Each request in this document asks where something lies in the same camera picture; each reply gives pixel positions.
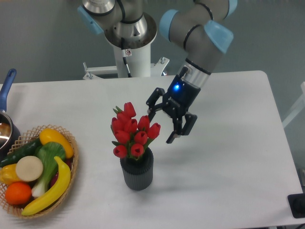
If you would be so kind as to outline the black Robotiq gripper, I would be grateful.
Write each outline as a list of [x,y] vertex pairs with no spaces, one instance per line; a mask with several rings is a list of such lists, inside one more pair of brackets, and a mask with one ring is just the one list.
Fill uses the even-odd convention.
[[163,88],[157,87],[146,101],[149,121],[152,121],[156,112],[160,110],[173,120],[173,131],[166,143],[171,144],[175,138],[189,135],[197,120],[197,115],[189,113],[188,109],[200,90],[176,75],[167,92]]

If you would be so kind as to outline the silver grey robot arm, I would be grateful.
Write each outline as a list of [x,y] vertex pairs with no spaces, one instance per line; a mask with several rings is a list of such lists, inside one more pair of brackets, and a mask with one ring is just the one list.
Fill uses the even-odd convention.
[[120,78],[150,76],[150,46],[157,34],[187,52],[169,88],[156,88],[146,102],[149,119],[160,110],[172,118],[170,144],[196,122],[189,107],[234,38],[219,21],[236,6],[235,0],[196,0],[187,12],[168,10],[159,23],[143,11],[141,0],[84,0],[77,11],[92,33],[103,33],[113,46]]

